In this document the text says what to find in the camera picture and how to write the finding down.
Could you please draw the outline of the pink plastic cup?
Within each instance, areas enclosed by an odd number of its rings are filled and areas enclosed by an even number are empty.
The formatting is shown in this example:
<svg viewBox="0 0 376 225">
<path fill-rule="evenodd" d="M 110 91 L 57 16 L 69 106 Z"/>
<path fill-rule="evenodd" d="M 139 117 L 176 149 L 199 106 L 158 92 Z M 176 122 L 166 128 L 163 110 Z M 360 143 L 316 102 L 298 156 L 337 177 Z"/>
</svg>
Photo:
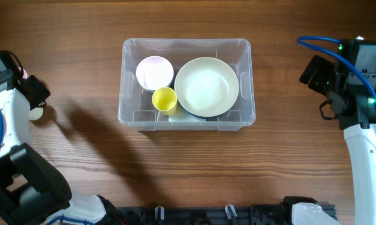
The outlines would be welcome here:
<svg viewBox="0 0 376 225">
<path fill-rule="evenodd" d="M 26 72 L 25 69 L 23 70 L 23 78 L 24 78 L 24 79 L 27 79 L 27 78 L 28 78 L 28 73 Z"/>
</svg>

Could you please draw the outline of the pale green plastic cup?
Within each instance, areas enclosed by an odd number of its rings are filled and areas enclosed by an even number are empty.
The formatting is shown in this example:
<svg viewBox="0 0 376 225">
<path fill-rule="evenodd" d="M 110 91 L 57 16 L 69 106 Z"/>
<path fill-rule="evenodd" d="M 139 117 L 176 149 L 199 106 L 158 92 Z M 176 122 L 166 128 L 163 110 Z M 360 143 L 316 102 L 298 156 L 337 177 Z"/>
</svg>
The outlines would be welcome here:
<svg viewBox="0 0 376 225">
<path fill-rule="evenodd" d="M 44 108 L 43 107 L 36 107 L 29 111 L 28 119 L 30 121 L 36 121 L 42 117 L 44 114 Z"/>
</svg>

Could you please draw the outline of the cream plastic plate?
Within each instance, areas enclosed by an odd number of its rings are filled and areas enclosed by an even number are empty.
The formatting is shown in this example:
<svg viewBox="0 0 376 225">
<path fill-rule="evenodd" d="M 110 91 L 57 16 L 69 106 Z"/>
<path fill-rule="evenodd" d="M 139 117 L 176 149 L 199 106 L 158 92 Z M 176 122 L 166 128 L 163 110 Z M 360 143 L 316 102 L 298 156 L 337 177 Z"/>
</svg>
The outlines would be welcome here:
<svg viewBox="0 0 376 225">
<path fill-rule="evenodd" d="M 178 100 L 190 103 L 236 101 L 240 85 L 236 73 L 227 63 L 213 57 L 199 57 L 181 67 L 174 90 Z"/>
</svg>

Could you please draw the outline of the pink plastic bowl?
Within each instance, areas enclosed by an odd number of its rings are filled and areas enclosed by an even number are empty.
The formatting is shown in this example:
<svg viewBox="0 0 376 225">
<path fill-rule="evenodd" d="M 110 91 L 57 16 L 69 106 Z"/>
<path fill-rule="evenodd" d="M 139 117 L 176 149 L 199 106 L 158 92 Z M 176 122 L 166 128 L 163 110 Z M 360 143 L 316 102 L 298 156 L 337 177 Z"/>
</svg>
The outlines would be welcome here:
<svg viewBox="0 0 376 225">
<path fill-rule="evenodd" d="M 170 86 L 174 78 L 174 68 L 164 57 L 149 56 L 138 64 L 136 78 L 141 86 L 158 90 Z"/>
</svg>

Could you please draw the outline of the dark blue plate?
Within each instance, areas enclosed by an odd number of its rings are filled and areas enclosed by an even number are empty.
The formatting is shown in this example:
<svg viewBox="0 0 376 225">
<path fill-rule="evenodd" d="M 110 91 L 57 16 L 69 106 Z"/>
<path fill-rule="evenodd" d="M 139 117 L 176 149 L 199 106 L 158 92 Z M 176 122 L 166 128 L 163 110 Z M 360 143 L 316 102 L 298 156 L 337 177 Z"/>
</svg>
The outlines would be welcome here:
<svg viewBox="0 0 376 225">
<path fill-rule="evenodd" d="M 193 103 L 185 101 L 184 99 L 179 99 L 178 103 L 181 108 L 190 115 L 193 115 L 198 118 L 216 118 L 225 114 L 230 110 L 235 101 L 211 101 L 211 102 L 202 102 L 194 101 Z"/>
</svg>

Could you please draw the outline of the yellow plastic cup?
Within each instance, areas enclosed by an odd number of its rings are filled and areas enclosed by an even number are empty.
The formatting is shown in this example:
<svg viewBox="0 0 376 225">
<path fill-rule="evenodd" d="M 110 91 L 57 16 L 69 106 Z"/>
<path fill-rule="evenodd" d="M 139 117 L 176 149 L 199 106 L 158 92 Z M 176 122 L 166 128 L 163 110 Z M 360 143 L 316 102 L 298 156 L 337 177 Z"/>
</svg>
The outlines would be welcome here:
<svg viewBox="0 0 376 225">
<path fill-rule="evenodd" d="M 161 87 L 152 95 L 153 106 L 165 116 L 175 114 L 177 103 L 176 92 L 170 87 Z"/>
</svg>

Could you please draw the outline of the mint green plastic bowl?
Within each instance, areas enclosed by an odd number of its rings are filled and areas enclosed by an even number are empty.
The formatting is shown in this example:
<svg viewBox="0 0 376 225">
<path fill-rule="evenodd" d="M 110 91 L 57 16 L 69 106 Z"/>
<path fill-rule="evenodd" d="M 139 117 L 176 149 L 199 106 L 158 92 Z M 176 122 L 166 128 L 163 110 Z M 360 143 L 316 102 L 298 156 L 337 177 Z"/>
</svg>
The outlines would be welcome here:
<svg viewBox="0 0 376 225">
<path fill-rule="evenodd" d="M 149 89 L 145 86 L 141 86 L 143 88 L 143 90 L 147 91 L 147 92 L 150 92 L 150 93 L 154 93 L 156 90 L 152 90 L 152 89 Z"/>
</svg>

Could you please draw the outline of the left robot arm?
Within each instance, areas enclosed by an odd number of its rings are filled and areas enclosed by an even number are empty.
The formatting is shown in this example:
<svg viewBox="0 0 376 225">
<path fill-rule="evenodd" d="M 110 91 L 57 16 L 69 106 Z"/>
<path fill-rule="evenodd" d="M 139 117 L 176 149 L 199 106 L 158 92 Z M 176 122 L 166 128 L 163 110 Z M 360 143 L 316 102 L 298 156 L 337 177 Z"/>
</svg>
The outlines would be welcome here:
<svg viewBox="0 0 376 225">
<path fill-rule="evenodd" d="M 42 116 L 50 95 L 13 52 L 0 51 L 0 216 L 8 224 L 125 224 L 109 200 L 72 192 L 31 147 L 29 121 Z"/>
</svg>

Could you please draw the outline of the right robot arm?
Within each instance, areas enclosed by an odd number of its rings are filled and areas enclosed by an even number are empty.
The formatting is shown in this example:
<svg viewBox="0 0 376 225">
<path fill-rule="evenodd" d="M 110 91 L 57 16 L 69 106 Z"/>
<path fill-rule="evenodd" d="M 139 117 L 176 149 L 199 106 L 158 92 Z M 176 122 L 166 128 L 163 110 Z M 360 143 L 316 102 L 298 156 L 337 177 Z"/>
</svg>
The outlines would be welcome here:
<svg viewBox="0 0 376 225">
<path fill-rule="evenodd" d="M 344 132 L 350 154 L 355 223 L 376 224 L 376 42 L 301 36 L 297 42 L 332 56 L 315 55 L 300 82 L 323 95 Z"/>
</svg>

